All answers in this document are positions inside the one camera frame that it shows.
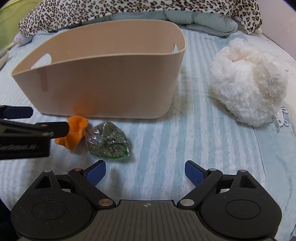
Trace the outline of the green silver snack bag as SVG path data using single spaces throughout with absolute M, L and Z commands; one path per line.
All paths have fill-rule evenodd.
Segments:
M 125 133 L 110 121 L 91 126 L 84 137 L 90 154 L 103 160 L 123 160 L 130 156 Z

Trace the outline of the blue striped bed sheet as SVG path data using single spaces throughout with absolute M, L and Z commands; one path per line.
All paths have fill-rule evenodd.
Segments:
M 274 123 L 253 128 L 238 123 L 208 92 L 208 67 L 215 54 L 235 37 L 247 39 L 274 54 L 284 72 L 295 80 L 295 60 L 265 36 L 247 36 L 238 31 L 229 38 L 182 29 L 187 49 L 171 107 L 157 120 L 111 120 L 121 128 L 131 146 L 129 159 L 106 162 L 107 174 L 98 188 L 119 199 L 174 199 L 194 186 L 184 174 L 192 160 L 205 169 L 226 174 L 248 170 L 282 210 L 276 240 L 295 236 L 295 136 L 290 117 L 292 104 L 280 108 L 280 132 Z M 11 72 L 31 51 L 53 37 L 39 34 L 23 47 L 15 46 L 1 70 L 1 104 L 32 105 L 17 86 Z M 43 170 L 65 174 L 75 167 L 86 168 L 97 159 L 82 142 L 74 152 L 51 143 L 51 154 L 43 159 L 1 161 L 1 200 L 12 209 Z

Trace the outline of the white fluffy plush toy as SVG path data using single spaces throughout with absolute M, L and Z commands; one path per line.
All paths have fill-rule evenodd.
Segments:
M 214 97 L 250 126 L 269 123 L 287 95 L 287 73 L 276 56 L 240 38 L 215 55 L 209 70 Z

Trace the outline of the leopard print blanket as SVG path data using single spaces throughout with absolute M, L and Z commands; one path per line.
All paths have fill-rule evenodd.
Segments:
M 19 23 L 19 34 L 56 32 L 87 22 L 127 19 L 171 21 L 226 36 L 241 24 L 249 35 L 262 25 L 257 1 L 41 1 Z

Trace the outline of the beige plastic storage basket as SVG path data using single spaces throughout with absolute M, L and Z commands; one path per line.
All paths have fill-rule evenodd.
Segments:
M 55 35 L 11 75 L 43 114 L 154 119 L 170 108 L 185 50 L 174 23 L 102 22 Z

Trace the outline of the light green quilted comforter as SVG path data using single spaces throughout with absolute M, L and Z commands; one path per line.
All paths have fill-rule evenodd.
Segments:
M 108 16 L 107 19 L 110 21 L 132 19 L 170 21 L 185 26 L 189 30 L 218 37 L 229 36 L 238 29 L 236 21 L 229 16 L 181 10 L 117 13 Z

